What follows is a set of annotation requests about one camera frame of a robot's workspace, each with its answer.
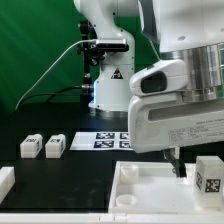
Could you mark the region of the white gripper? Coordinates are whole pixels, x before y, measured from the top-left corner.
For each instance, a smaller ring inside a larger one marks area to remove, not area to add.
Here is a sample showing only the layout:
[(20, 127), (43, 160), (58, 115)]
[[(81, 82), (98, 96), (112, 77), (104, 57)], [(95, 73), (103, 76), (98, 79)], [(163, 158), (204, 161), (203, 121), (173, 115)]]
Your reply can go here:
[(186, 166), (174, 156), (173, 148), (224, 141), (224, 99), (183, 103), (177, 93), (133, 96), (128, 133), (135, 152), (165, 149), (164, 157), (176, 176), (185, 178)]

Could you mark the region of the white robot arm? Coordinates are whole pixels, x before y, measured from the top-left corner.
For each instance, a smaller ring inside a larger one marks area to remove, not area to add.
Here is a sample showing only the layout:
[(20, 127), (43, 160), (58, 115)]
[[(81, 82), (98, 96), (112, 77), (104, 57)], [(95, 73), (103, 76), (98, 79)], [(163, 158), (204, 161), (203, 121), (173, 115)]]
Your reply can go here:
[[(73, 0), (96, 36), (90, 54), (100, 65), (92, 113), (126, 115), (138, 153), (162, 151), (183, 177), (175, 147), (224, 139), (224, 0)], [(135, 69), (135, 39), (117, 17), (137, 16), (158, 60)]]

